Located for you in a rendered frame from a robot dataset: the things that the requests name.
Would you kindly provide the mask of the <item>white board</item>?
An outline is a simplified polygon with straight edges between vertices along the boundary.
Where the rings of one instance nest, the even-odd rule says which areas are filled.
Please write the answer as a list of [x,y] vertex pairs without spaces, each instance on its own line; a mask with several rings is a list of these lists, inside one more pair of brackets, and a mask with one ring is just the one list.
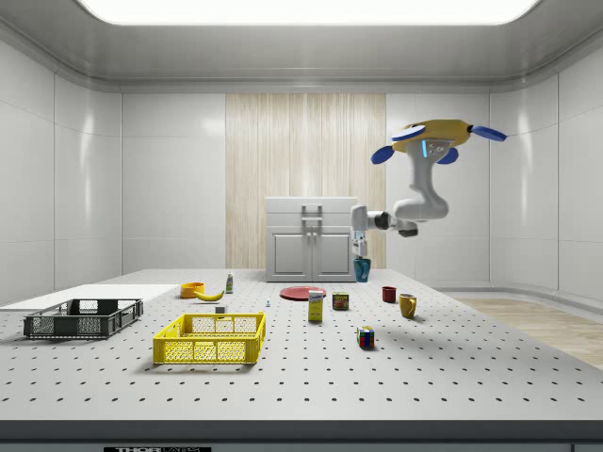
[[0,311],[35,312],[70,299],[143,299],[149,300],[171,291],[175,284],[84,284],[1,306]]

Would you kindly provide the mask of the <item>dark grey basket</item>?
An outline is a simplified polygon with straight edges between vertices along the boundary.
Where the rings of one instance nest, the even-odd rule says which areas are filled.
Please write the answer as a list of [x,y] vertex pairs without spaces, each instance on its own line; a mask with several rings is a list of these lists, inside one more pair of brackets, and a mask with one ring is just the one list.
[[142,299],[68,299],[24,317],[30,339],[105,339],[143,314]]

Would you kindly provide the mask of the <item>white cabinet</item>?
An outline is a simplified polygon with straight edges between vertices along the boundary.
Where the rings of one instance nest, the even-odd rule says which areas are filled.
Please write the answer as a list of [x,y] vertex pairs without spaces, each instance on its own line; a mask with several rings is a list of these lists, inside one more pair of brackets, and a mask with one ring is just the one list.
[[269,282],[353,282],[353,197],[267,197]]

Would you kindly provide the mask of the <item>red plate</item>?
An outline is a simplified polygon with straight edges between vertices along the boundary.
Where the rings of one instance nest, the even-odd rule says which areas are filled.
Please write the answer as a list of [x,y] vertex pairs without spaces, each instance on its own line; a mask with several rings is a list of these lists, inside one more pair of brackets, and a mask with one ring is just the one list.
[[309,300],[309,293],[311,291],[319,292],[323,297],[326,295],[326,290],[315,286],[290,286],[280,291],[280,297],[282,299],[288,299],[293,301],[307,301]]

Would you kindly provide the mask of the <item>yellow basket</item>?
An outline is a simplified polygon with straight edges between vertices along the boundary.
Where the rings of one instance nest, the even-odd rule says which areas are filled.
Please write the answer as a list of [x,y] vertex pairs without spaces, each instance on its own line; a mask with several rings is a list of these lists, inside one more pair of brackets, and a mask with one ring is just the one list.
[[256,363],[266,314],[183,314],[153,338],[155,363]]

